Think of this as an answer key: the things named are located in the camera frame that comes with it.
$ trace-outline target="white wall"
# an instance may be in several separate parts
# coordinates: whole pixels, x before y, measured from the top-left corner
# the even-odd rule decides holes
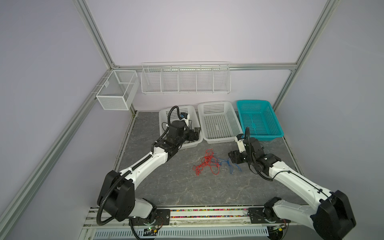
[[[164,94],[145,95],[141,87],[133,105],[140,111],[158,111],[174,105],[194,105],[211,101],[230,101],[236,109],[237,100],[259,99],[273,104],[288,78],[290,70],[232,71],[232,90],[229,94]]]
[[[346,193],[357,226],[382,239],[384,2],[342,1],[277,110],[305,175]]]
[[[116,65],[296,62],[326,0],[87,0]]]
[[[1,214],[106,67],[71,0],[0,6]]]
[[[130,120],[96,103],[7,240],[77,240]]]

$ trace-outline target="blue string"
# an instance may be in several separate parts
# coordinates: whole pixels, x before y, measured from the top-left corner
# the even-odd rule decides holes
[[[229,167],[229,173],[230,174],[233,174],[233,166],[229,163],[229,161],[231,160],[230,158],[228,158],[228,160],[224,160],[224,159],[221,159],[219,157],[217,157],[217,159],[221,160],[221,162],[219,162],[218,164],[221,166],[223,162],[226,162],[228,164],[228,167]],[[241,168],[236,164],[234,163],[236,166],[237,166],[237,169],[241,172]]]

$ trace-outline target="red string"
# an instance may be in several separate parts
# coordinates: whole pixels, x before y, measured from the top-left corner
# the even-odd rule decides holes
[[[203,171],[204,167],[209,166],[211,172],[215,175],[220,173],[218,159],[214,157],[213,149],[208,149],[205,151],[205,156],[201,158],[201,164],[198,166],[193,166],[193,171],[196,172],[196,175],[199,175]],[[212,167],[217,167],[217,173],[214,173]]]

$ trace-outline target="teal plastic basket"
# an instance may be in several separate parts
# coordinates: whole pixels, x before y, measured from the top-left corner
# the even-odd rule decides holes
[[[284,136],[275,112],[268,101],[237,101],[237,109],[243,132],[246,127],[249,127],[251,137],[259,141],[271,141]]]

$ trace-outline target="aluminum profile beam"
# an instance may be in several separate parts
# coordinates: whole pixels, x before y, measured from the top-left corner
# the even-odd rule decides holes
[[[196,68],[200,65],[154,65],[151,68],[170,68],[170,67]],[[245,64],[229,64],[229,70],[295,70],[296,63],[245,63]],[[116,70],[135,70],[142,72],[143,66],[116,66]]]
[[[89,111],[92,109],[96,102],[96,93],[99,91],[101,85],[105,82],[109,74],[110,71],[107,71],[100,79],[97,86],[95,86],[88,95],[85,102],[77,110],[70,122],[48,150],[47,154],[45,154],[44,158],[25,182],[24,186],[19,190],[7,209],[0,216],[0,240],[4,240],[10,234],[11,230],[36,195],[53,166],[56,164],[76,131],[83,123]]]
[[[280,106],[285,95],[287,94],[288,90],[292,86],[292,83],[294,82],[298,72],[303,67],[305,60],[307,59],[311,50],[315,46],[316,41],[318,40],[319,36],[323,32],[325,26],[327,25],[328,20],[330,19],[331,15],[335,12],[339,4],[340,4],[340,0],[328,0],[327,3],[325,4],[325,7],[323,8],[323,11],[321,12],[320,17],[318,18],[316,25],[313,28],[310,37],[308,38],[307,43],[305,44],[303,50],[301,51],[301,54],[299,55],[299,58],[297,59],[297,62],[296,62],[297,68],[294,70],[291,70],[291,73],[288,76],[287,81],[285,82],[275,103],[273,104],[274,111],[276,111]]]
[[[98,48],[101,57],[103,58],[105,65],[108,69],[115,68],[115,64],[112,61],[112,58],[108,52],[107,46],[105,45],[101,34],[96,26],[95,21],[93,20],[93,17],[91,15],[91,12],[85,3],[85,0],[72,0],[75,7],[77,8],[77,11],[79,12],[79,15],[81,19],[83,20],[90,36],[92,37],[96,47]]]

